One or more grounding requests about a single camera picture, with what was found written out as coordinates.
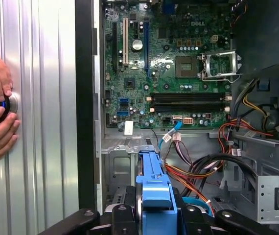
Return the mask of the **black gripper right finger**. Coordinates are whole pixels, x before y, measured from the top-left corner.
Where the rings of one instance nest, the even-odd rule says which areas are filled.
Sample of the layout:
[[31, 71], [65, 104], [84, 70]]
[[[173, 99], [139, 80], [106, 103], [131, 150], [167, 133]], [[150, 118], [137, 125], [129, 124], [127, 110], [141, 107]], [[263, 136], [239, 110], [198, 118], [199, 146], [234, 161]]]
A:
[[181, 207], [182, 235], [278, 235], [236, 211], [220, 210], [214, 217], [194, 205]]

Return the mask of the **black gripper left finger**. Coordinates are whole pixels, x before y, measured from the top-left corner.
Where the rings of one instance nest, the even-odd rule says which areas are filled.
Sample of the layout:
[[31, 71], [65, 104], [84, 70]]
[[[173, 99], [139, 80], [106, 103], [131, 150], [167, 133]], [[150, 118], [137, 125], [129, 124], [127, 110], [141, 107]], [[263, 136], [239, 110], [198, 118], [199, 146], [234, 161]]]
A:
[[135, 235], [136, 221], [131, 206], [112, 204], [102, 215], [92, 209], [80, 209], [40, 234]]

